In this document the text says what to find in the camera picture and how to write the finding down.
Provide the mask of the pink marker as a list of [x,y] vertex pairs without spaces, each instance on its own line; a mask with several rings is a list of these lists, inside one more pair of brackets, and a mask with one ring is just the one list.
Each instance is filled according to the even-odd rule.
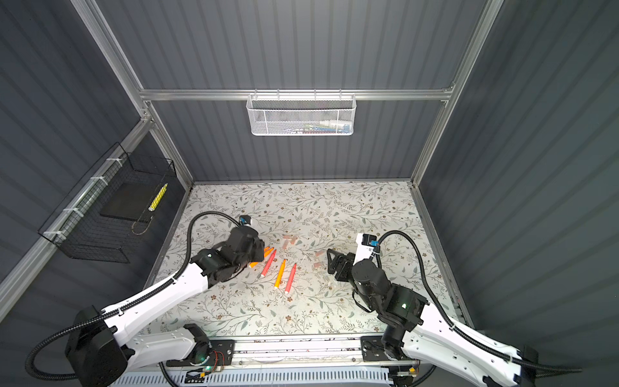
[[288,281],[286,282],[285,294],[289,294],[290,291],[292,290],[293,280],[295,279],[295,275],[296,275],[296,272],[297,272],[297,267],[298,267],[298,265],[294,264],[292,269],[291,269]]
[[267,274],[269,273],[269,269],[271,268],[272,263],[275,260],[276,254],[277,254],[277,250],[276,249],[271,251],[271,254],[269,255],[269,258],[267,259],[267,262],[266,262],[266,264],[265,264],[265,266],[264,266],[264,268],[263,268],[263,270],[262,270],[262,272],[260,274],[261,278],[266,277]]

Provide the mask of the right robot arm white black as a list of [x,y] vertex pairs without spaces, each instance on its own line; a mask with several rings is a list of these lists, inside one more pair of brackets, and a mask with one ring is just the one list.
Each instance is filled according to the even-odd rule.
[[520,363],[535,352],[492,340],[441,315],[426,297],[391,282],[369,258],[327,251],[327,271],[352,287],[363,311],[386,324],[381,344],[393,361],[427,362],[477,386],[533,386],[536,372]]

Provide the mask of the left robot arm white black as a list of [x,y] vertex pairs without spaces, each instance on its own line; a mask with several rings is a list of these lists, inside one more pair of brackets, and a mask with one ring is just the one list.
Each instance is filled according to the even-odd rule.
[[216,248],[192,256],[180,277],[167,277],[109,306],[110,317],[94,307],[79,312],[75,321],[82,327],[70,333],[65,355],[81,385],[108,386],[127,371],[166,361],[194,367],[222,364],[222,356],[195,323],[162,334],[143,335],[141,330],[174,306],[263,261],[264,249],[255,229],[234,227]]

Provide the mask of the orange marker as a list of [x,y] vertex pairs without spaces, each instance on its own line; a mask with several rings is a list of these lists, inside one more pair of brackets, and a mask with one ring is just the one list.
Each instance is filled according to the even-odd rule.
[[282,282],[282,278],[283,278],[283,275],[284,275],[284,273],[285,273],[285,268],[286,268],[286,265],[287,265],[287,259],[284,259],[284,260],[280,263],[280,266],[279,266],[279,269],[278,269],[278,272],[277,272],[277,277],[276,277],[276,280],[275,280],[275,282],[274,282],[274,287],[275,287],[276,289],[279,289],[279,288],[280,288],[280,284],[281,284],[281,282]]
[[[269,254],[272,253],[273,251],[274,251],[274,248],[266,248],[264,250],[264,259],[266,259],[269,256]],[[257,262],[252,262],[249,264],[249,267],[254,268],[256,265],[258,265]]]

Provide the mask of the orange marker middle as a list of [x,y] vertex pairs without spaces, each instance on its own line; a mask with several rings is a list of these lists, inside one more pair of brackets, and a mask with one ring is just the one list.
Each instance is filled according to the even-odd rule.
[[286,265],[287,265],[287,259],[284,259],[284,260],[280,263],[280,266],[279,266],[279,269],[278,269],[278,272],[277,272],[277,277],[276,277],[276,280],[275,280],[275,282],[274,282],[274,287],[275,287],[276,289],[279,289],[279,288],[280,288],[280,284],[281,284],[281,282],[282,282],[282,278],[283,278],[283,275],[284,275],[284,273],[285,273],[285,268],[286,268]]

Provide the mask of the yellow marker in basket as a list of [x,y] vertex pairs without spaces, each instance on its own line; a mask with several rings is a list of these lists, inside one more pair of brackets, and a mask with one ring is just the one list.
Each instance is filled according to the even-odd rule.
[[164,183],[164,185],[162,185],[160,190],[157,192],[157,194],[155,195],[155,197],[153,198],[153,200],[151,201],[148,207],[149,212],[154,212],[158,208],[161,200],[164,198],[164,195],[166,194],[168,185],[169,185],[168,183]]

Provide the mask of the black foam pad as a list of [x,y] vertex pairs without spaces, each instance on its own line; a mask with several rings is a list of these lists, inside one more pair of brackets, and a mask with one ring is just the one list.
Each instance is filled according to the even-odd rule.
[[111,219],[147,223],[154,214],[148,211],[148,207],[156,195],[157,188],[157,185],[123,183],[99,214]]

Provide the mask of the items in white basket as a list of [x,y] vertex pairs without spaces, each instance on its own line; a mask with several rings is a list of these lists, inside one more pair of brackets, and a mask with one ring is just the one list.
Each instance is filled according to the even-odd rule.
[[350,120],[324,120],[290,124],[284,132],[293,135],[351,135],[353,130],[354,123]]

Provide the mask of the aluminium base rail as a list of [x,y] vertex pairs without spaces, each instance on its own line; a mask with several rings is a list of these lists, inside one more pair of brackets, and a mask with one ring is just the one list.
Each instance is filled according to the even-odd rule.
[[363,362],[429,361],[446,366],[470,362],[464,350],[409,334],[401,343],[388,335],[309,335],[293,338],[208,339],[187,330],[138,335],[127,345],[127,371],[170,361],[173,367],[241,365],[242,361],[271,364],[279,361],[310,362],[312,359],[359,357]]

